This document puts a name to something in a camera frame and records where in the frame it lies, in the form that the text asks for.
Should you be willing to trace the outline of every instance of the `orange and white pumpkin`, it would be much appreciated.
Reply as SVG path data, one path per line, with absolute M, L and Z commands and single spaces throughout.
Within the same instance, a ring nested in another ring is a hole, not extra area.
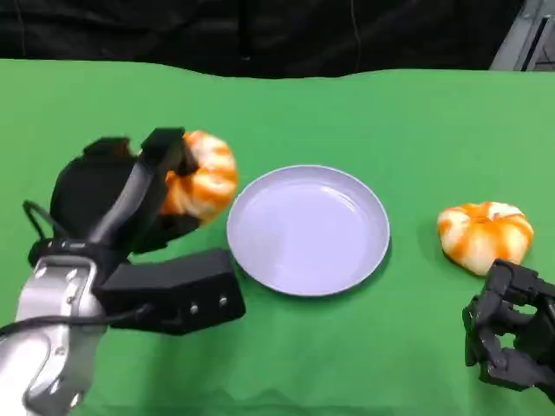
M 185 133 L 199 169 L 192 175 L 166 176 L 168 188 L 162 214 L 189 214 L 210 221 L 232 201 L 238 184 L 237 167 L 229 146 L 221 139 L 201 131 Z
M 499 202 L 449 208 L 437 224 L 445 254 L 479 276 L 496 258 L 520 264 L 534 235 L 521 210 Z

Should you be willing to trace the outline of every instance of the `green tablecloth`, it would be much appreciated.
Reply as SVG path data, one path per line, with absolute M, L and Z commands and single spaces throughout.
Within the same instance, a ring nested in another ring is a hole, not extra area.
M 244 186 L 279 166 L 356 175 L 392 225 L 388 264 L 344 296 L 289 298 L 242 279 L 247 317 L 182 338 L 109 331 L 81 416 L 526 415 L 537 391 L 478 382 L 461 309 L 480 290 L 441 254 L 437 214 L 467 201 L 519 206 L 536 228 L 526 265 L 555 276 L 555 78 L 391 71 L 343 79 L 219 79 L 128 63 L 0 62 L 0 318 L 12 319 L 34 234 L 20 204 L 49 201 L 84 145 L 154 128 L 229 141 Z M 225 246 L 225 215 L 146 259 Z

